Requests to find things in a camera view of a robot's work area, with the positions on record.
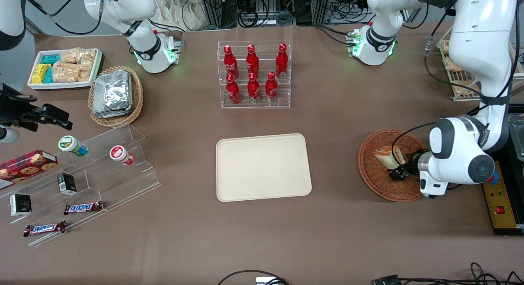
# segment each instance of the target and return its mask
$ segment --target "snickers logo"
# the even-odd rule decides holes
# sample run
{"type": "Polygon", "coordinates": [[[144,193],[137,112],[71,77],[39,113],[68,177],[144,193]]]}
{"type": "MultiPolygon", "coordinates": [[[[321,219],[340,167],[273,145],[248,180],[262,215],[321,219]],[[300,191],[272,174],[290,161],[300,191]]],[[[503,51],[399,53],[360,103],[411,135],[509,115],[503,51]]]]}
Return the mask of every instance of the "snickers logo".
{"type": "Polygon", "coordinates": [[[82,212],[82,211],[90,210],[92,206],[93,206],[93,203],[73,205],[69,207],[69,212],[82,212]]]}
{"type": "Polygon", "coordinates": [[[47,231],[53,231],[55,227],[56,227],[56,224],[36,226],[33,229],[33,233],[43,233],[43,232],[47,232],[47,231]]]}

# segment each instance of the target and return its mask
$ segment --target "coca-cola bottle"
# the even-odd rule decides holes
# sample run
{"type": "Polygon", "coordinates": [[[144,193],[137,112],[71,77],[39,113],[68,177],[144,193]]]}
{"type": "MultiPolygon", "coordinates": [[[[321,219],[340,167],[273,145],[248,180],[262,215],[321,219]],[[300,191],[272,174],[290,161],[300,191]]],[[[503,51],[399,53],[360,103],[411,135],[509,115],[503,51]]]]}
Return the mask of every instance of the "coca-cola bottle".
{"type": "Polygon", "coordinates": [[[247,93],[249,93],[249,101],[253,104],[260,102],[260,85],[253,72],[249,73],[249,82],[247,82],[247,93]]]}
{"type": "Polygon", "coordinates": [[[231,74],[228,74],[226,76],[226,80],[228,81],[228,84],[226,85],[226,90],[228,90],[228,97],[230,97],[230,100],[233,104],[240,104],[240,102],[242,101],[242,97],[240,95],[240,91],[238,90],[238,84],[236,84],[231,74]]]}
{"type": "Polygon", "coordinates": [[[226,66],[226,71],[228,74],[234,76],[235,80],[238,79],[240,73],[238,72],[238,65],[236,63],[236,58],[231,52],[231,47],[228,45],[224,46],[224,65],[226,66]]]}
{"type": "Polygon", "coordinates": [[[277,80],[275,80],[275,72],[271,71],[267,74],[267,81],[266,81],[266,96],[267,101],[270,103],[277,102],[277,88],[278,83],[277,80]]]}
{"type": "Polygon", "coordinates": [[[278,46],[278,55],[277,55],[277,69],[275,70],[275,74],[277,78],[286,78],[288,76],[288,53],[286,44],[281,43],[280,46],[278,46]]]}
{"type": "Polygon", "coordinates": [[[254,73],[256,79],[258,79],[258,69],[260,68],[260,65],[258,63],[258,56],[255,52],[255,46],[250,44],[247,46],[247,72],[248,73],[254,73]]]}

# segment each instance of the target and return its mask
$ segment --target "clear acrylic rack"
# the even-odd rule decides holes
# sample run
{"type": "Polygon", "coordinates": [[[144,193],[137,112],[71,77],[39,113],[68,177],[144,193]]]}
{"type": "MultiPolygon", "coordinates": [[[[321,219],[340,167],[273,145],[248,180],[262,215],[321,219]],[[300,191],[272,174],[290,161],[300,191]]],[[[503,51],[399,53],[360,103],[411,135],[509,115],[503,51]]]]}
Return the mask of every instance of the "clear acrylic rack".
{"type": "MultiPolygon", "coordinates": [[[[139,143],[144,138],[133,126],[125,124],[84,141],[89,147],[88,154],[83,157],[69,152],[56,154],[57,167],[0,191],[0,204],[8,206],[9,196],[15,193],[31,196],[32,213],[24,217],[13,216],[11,221],[13,227],[20,230],[21,237],[27,225],[55,224],[65,220],[65,233],[77,229],[161,185],[139,143]],[[135,162],[127,166],[113,161],[109,157],[109,150],[115,145],[123,145],[133,153],[135,162]],[[62,172],[75,177],[77,194],[69,196],[60,193],[56,177],[62,172]],[[104,209],[99,212],[63,214],[66,205],[94,201],[103,201],[104,209]]],[[[56,232],[28,237],[28,246],[39,246],[60,235],[56,232]]]]}
{"type": "Polygon", "coordinates": [[[291,41],[250,41],[250,42],[219,42],[217,49],[217,63],[219,72],[219,87],[220,87],[220,102],[224,109],[247,109],[247,108],[290,108],[291,106],[291,41]],[[278,79],[278,101],[269,103],[266,98],[266,80],[267,74],[270,71],[275,71],[276,59],[278,55],[278,46],[286,44],[287,53],[289,57],[288,74],[286,78],[278,79]],[[253,44],[260,60],[260,76],[258,82],[260,84],[261,100],[257,104],[249,102],[249,94],[247,93],[247,46],[253,44]],[[240,77],[236,80],[242,101],[240,104],[234,104],[228,97],[226,90],[226,68],[224,65],[224,46],[231,46],[233,55],[238,64],[238,71],[240,77]]]}

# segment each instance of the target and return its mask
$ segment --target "brown table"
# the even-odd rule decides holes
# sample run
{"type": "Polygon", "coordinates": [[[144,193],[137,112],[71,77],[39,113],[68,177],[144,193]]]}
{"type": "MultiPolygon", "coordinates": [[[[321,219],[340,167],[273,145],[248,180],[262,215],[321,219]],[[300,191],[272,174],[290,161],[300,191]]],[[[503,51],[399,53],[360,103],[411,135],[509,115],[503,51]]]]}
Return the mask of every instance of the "brown table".
{"type": "MultiPolygon", "coordinates": [[[[522,272],[524,239],[492,235],[479,186],[390,203],[357,170],[357,150],[370,133],[408,129],[476,105],[452,102],[449,86],[426,74],[422,54],[433,27],[403,29],[395,53],[378,67],[349,59],[343,45],[313,27],[188,33],[180,65],[157,75],[139,67],[123,36],[37,36],[36,50],[99,48],[104,68],[135,69],[145,104],[134,126],[146,136],[146,158],[162,186],[38,248],[26,246],[2,207],[0,284],[213,285],[242,269],[267,270],[296,285],[368,284],[388,274],[465,278],[471,261],[500,277],[522,272]],[[291,35],[291,109],[221,109],[217,41],[291,35]],[[217,200],[217,141],[293,132],[307,141],[311,194],[217,200]]],[[[438,56],[429,62],[444,78],[438,56]]],[[[71,113],[71,134],[79,139],[108,130],[90,119],[87,91],[25,93],[71,113]]],[[[0,161],[32,149],[57,152],[56,141],[67,133],[53,126],[20,132],[18,143],[0,145],[0,161]]],[[[414,134],[426,141],[427,129],[414,134]]],[[[253,283],[249,274],[227,284],[253,283]]]]}

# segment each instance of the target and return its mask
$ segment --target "snickers bar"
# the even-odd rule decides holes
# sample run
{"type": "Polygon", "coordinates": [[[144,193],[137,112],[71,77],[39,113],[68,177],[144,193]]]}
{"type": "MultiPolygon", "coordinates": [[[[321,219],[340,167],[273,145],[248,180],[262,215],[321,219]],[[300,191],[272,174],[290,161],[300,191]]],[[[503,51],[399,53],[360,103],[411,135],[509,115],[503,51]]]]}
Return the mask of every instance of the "snickers bar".
{"type": "Polygon", "coordinates": [[[24,231],[24,237],[40,235],[41,233],[53,233],[60,232],[64,233],[66,229],[65,220],[63,222],[51,225],[33,226],[28,225],[24,231]]]}
{"type": "Polygon", "coordinates": [[[66,205],[64,215],[67,215],[69,213],[100,211],[100,210],[103,210],[103,208],[104,208],[104,205],[102,201],[96,201],[92,203],[83,203],[83,204],[77,204],[77,205],[66,205]]]}

